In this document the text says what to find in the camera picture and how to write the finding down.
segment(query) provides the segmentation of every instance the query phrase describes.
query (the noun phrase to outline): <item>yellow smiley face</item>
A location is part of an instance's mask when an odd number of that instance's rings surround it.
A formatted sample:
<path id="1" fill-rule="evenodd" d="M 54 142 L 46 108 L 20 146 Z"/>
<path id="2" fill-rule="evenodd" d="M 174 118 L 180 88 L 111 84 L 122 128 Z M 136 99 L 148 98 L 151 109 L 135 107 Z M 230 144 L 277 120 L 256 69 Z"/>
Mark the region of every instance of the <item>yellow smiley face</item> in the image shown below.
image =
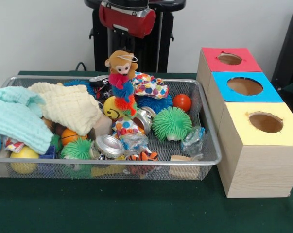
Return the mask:
<path id="1" fill-rule="evenodd" d="M 104 114 L 112 120 L 125 116 L 125 114 L 115 106 L 115 96 L 111 96 L 105 101 L 103 111 Z"/>

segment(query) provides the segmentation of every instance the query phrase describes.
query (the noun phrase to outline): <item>white wall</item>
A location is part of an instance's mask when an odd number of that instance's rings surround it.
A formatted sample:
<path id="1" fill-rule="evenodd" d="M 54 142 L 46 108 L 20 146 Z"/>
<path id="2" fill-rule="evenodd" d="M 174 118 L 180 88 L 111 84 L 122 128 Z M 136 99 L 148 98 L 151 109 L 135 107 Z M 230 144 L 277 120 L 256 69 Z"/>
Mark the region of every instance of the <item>white wall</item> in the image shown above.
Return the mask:
<path id="1" fill-rule="evenodd" d="M 187 0 L 168 71 L 195 73 L 201 46 L 248 47 L 271 78 L 292 11 L 293 0 Z M 20 70 L 94 70 L 91 28 L 83 0 L 0 0 L 0 85 Z"/>

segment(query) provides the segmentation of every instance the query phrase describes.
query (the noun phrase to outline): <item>light blue cloth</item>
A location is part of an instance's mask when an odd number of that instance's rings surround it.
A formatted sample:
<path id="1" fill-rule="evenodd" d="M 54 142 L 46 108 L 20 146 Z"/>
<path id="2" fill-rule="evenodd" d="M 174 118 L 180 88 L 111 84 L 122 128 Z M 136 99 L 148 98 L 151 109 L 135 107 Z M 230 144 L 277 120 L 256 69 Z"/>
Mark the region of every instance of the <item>light blue cloth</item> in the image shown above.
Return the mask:
<path id="1" fill-rule="evenodd" d="M 24 142 L 45 154 L 53 134 L 42 119 L 39 103 L 44 100 L 24 87 L 0 89 L 0 134 Z"/>

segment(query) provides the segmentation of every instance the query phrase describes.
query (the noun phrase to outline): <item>black cable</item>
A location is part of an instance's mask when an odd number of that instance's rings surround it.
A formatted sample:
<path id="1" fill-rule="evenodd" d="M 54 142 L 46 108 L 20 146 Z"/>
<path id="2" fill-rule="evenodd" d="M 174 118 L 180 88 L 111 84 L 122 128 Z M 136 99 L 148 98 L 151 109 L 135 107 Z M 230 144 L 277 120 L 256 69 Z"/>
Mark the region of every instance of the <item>black cable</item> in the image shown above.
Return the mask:
<path id="1" fill-rule="evenodd" d="M 76 67 L 76 69 L 75 69 L 76 71 L 78 70 L 78 68 L 79 68 L 80 65 L 83 66 L 84 71 L 87 71 L 86 66 L 85 66 L 85 64 L 84 64 L 83 62 L 78 63 L 78 65 L 77 65 L 77 67 Z"/>

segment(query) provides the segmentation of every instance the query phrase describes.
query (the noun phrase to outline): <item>yellow ball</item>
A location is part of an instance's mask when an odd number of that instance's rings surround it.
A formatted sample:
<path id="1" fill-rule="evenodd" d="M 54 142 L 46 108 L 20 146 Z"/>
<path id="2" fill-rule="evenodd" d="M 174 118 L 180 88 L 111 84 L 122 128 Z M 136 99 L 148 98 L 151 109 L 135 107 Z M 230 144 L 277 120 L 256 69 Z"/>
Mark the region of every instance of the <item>yellow ball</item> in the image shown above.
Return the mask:
<path id="1" fill-rule="evenodd" d="M 125 116 L 122 110 L 118 109 L 115 106 L 115 96 L 111 96 L 105 101 L 103 106 L 103 111 L 104 111 L 104 114 L 107 115 L 112 120 L 116 120 L 120 117 Z"/>
<path id="2" fill-rule="evenodd" d="M 11 153 L 10 158 L 12 159 L 39 159 L 39 155 L 29 148 L 24 146 L 20 153 Z M 13 171 L 19 174 L 30 174 L 37 168 L 37 164 L 28 163 L 11 163 L 10 164 Z"/>

